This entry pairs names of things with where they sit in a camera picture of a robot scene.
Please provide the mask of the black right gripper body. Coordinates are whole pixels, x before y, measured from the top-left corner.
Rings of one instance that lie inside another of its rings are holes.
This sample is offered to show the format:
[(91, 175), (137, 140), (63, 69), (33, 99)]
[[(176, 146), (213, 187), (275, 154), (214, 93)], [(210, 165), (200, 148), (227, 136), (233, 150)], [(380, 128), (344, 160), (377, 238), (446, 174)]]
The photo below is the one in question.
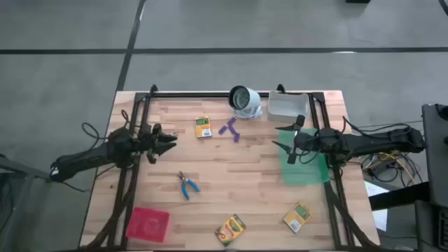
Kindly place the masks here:
[[(297, 124), (297, 131), (294, 133), (293, 138), (293, 152), (288, 155), (287, 163), (290, 165), (295, 164), (296, 159), (299, 158), (301, 164), (308, 164), (312, 162), (318, 155), (317, 149), (314, 146), (316, 136), (306, 134), (302, 132), (302, 127), (305, 123), (305, 117), (303, 115), (298, 115), (295, 122)], [(314, 151), (314, 155), (307, 161), (301, 161), (301, 158), (310, 154)]]

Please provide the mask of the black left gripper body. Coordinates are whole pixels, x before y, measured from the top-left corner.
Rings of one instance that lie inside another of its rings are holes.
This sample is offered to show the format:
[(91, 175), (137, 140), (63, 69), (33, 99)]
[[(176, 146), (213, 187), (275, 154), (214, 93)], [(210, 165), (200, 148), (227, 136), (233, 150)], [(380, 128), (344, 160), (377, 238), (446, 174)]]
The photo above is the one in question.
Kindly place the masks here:
[(160, 123), (156, 123), (152, 127), (147, 122), (143, 122), (141, 124), (138, 133), (140, 150), (146, 151), (146, 157), (151, 164), (155, 164), (157, 162), (156, 155), (158, 154), (156, 153), (156, 143), (160, 142), (160, 133), (162, 133), (162, 127)]

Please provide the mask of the yellow green card box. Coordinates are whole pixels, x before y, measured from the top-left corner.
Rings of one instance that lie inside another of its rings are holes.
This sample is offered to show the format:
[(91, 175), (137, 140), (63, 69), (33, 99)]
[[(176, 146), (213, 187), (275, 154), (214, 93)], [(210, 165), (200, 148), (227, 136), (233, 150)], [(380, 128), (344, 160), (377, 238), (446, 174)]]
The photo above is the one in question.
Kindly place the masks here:
[(283, 222), (295, 234), (298, 233), (311, 218), (311, 212), (303, 202), (298, 202), (284, 217)]
[(195, 134), (197, 138), (207, 138), (212, 136), (209, 116), (195, 119)]

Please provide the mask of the blue handled pliers dark jaws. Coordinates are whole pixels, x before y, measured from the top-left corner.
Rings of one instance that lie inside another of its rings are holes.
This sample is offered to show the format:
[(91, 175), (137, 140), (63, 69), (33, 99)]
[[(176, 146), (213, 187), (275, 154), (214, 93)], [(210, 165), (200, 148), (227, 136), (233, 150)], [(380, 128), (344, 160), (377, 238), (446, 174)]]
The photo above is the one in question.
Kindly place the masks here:
[(190, 199), (187, 189), (188, 186), (190, 186), (195, 192), (197, 193), (200, 192), (200, 188), (197, 186), (197, 184), (191, 181), (190, 179), (186, 178), (182, 171), (178, 173), (178, 177), (181, 181), (181, 190), (186, 200)]

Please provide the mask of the yellow Crayola crayon box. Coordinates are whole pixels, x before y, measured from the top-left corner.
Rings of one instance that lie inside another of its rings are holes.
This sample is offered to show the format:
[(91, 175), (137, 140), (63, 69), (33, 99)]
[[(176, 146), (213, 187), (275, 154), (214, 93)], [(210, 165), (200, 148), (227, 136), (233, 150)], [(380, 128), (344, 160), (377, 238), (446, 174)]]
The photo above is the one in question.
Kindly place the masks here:
[(215, 230), (215, 235), (222, 245), (227, 247), (238, 238), (245, 229), (246, 224), (237, 214), (234, 214)]

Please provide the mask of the white plastic bin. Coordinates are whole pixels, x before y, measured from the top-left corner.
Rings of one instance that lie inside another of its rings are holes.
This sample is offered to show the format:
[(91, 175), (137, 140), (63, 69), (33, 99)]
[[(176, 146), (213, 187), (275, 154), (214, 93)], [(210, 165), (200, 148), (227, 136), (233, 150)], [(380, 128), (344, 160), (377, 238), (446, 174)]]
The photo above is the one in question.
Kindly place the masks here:
[(270, 91), (267, 103), (267, 119), (275, 122), (294, 123), (298, 116), (309, 115), (307, 94), (283, 94)]

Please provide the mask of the translucent teal green bin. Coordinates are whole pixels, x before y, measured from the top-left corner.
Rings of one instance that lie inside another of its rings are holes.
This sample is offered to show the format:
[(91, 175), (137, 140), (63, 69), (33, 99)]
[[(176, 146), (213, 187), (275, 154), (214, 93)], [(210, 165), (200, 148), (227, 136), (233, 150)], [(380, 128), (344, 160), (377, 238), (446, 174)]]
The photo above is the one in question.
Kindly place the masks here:
[[(301, 158), (307, 161), (314, 155), (314, 151)], [(279, 148), (281, 175), (283, 182), (288, 186), (307, 186), (329, 182), (330, 175), (326, 164), (326, 157), (318, 153), (317, 157), (308, 164), (301, 164), (297, 157), (295, 164), (288, 164), (287, 153)]]

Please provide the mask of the white spotlight lamp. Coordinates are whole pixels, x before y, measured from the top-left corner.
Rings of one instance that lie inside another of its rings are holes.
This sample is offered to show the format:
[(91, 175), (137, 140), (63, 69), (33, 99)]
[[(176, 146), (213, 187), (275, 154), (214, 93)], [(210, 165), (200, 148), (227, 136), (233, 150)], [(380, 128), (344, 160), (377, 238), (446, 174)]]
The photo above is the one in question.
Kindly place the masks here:
[(260, 95), (251, 88), (237, 85), (229, 93), (229, 104), (234, 116), (243, 119), (259, 118), (263, 112)]

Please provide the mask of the red plastic basket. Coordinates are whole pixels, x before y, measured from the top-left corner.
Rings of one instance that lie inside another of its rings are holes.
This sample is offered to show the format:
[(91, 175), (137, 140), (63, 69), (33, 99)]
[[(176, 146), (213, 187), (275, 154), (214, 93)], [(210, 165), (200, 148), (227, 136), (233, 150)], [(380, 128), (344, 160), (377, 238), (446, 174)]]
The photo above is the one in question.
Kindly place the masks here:
[(163, 242), (169, 224), (169, 213), (136, 207), (129, 220), (126, 237), (148, 242)]

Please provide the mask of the white paper sheet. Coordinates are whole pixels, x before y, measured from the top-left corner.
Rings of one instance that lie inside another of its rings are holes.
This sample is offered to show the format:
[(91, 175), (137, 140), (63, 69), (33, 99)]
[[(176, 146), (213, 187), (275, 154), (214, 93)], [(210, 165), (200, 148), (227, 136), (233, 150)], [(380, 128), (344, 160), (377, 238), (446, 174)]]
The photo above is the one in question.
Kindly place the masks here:
[(375, 184), (373, 184), (371, 182), (368, 182), (368, 181), (364, 181), (364, 184), (365, 184), (365, 188), (367, 190), (367, 196), (368, 197), (372, 197), (372, 196), (375, 196), (375, 195), (379, 195), (379, 194), (382, 194), (382, 193), (388, 193), (389, 192), (389, 190), (387, 190), (387, 189), (385, 189), (383, 187), (380, 187), (378, 185), (375, 185)]
[(377, 229), (381, 231), (387, 231), (388, 210), (376, 210), (373, 211), (374, 223)]

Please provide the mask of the black desk beam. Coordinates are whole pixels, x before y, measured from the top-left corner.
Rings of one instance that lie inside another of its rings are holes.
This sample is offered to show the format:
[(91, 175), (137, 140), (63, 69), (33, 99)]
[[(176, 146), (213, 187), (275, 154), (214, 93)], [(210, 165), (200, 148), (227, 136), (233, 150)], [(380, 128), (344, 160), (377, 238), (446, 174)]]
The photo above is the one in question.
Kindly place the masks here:
[(413, 204), (417, 200), (429, 202), (430, 199), (429, 182), (369, 196), (373, 211)]

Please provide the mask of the grey metal table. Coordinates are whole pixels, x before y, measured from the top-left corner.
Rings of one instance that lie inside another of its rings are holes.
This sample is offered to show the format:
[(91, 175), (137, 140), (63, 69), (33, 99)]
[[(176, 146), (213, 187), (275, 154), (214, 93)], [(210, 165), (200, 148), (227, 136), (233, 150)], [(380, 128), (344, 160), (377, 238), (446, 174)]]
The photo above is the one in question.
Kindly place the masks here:
[(10, 194), (12, 204), (8, 218), (0, 227), (0, 252), (11, 252), (14, 235), (18, 230), (23, 210), (26, 207), (32, 183), (34, 179), (48, 181), (49, 175), (39, 169), (11, 161), (4, 155), (0, 155), (0, 169), (8, 171), (6, 174), (8, 179), (13, 176), (22, 180), (18, 192)]

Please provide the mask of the black equipment case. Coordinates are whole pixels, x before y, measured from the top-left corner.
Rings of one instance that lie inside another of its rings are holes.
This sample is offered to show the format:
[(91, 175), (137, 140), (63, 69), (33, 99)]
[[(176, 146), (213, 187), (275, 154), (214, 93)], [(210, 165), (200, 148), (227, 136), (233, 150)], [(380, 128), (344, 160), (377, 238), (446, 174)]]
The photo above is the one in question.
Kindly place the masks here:
[(418, 252), (448, 252), (448, 208), (416, 201), (416, 239)]

